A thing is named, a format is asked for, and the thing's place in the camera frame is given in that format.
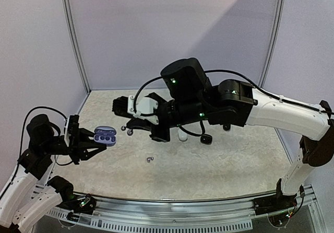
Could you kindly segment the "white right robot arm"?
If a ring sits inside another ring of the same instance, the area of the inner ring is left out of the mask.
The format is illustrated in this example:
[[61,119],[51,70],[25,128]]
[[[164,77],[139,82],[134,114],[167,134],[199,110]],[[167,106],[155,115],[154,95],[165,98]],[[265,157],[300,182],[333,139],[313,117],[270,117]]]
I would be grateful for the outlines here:
[[212,85],[196,58],[180,59],[160,73],[171,100],[149,94],[130,96],[129,129],[146,130],[157,142],[170,140],[170,129],[207,121],[211,125],[267,126],[301,135],[300,155],[278,182],[270,206],[281,210],[312,170],[333,157],[333,112],[326,102],[308,104],[274,95],[250,79],[227,79]]

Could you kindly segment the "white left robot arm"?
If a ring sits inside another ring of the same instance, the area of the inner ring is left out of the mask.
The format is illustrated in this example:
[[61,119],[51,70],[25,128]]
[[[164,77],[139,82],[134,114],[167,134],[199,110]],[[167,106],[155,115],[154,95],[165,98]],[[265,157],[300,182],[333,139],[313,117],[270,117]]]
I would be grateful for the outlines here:
[[90,194],[75,195],[74,186],[60,176],[51,178],[35,198],[20,206],[28,192],[46,174],[53,163],[52,156],[69,156],[77,165],[107,149],[106,145],[93,140],[93,132],[80,128],[78,120],[78,115],[71,115],[64,134],[46,114],[35,116],[25,127],[30,138],[28,148],[20,155],[1,191],[1,232],[28,232],[54,207],[69,210],[70,217],[93,213],[96,199]]

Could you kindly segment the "small black case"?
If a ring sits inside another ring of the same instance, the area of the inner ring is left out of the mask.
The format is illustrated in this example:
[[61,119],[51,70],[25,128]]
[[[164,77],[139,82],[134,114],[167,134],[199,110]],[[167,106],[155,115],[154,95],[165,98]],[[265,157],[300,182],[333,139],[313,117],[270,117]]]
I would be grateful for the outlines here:
[[230,131],[230,129],[231,129],[231,125],[230,125],[230,124],[225,124],[225,125],[223,126],[223,129],[224,129],[225,131]]

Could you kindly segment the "silver blue charging case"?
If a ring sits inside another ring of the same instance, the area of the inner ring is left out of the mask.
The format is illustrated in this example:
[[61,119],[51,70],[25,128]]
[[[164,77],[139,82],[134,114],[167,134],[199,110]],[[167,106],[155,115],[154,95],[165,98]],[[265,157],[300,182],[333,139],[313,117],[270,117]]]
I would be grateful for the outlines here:
[[94,129],[94,141],[112,147],[116,144],[116,129],[110,126],[98,126]]

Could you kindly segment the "silver earbud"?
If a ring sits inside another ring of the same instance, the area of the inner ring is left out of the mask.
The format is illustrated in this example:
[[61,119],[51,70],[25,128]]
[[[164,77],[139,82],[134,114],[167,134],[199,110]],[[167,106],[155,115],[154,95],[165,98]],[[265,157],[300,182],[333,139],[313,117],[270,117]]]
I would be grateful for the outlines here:
[[121,131],[126,132],[128,136],[132,136],[134,133],[133,129],[129,129],[126,126],[121,126]]
[[150,162],[152,162],[153,160],[154,160],[153,157],[148,157],[148,158],[146,159],[147,163],[150,163]]

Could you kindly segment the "glossy black earbud charging case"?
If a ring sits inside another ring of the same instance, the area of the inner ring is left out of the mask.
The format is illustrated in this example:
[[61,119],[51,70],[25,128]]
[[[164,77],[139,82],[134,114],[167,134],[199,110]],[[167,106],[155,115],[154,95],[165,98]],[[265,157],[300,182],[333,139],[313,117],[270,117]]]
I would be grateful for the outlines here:
[[200,137],[200,142],[205,145],[211,145],[212,144],[212,136],[208,134],[203,134]]

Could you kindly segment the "white oval charging case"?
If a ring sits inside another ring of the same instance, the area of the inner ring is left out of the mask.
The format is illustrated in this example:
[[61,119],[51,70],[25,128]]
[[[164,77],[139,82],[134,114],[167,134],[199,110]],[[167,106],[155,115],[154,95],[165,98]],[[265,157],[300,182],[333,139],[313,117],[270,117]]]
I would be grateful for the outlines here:
[[187,133],[183,132],[182,130],[178,130],[178,139],[182,142],[187,141],[188,139]]

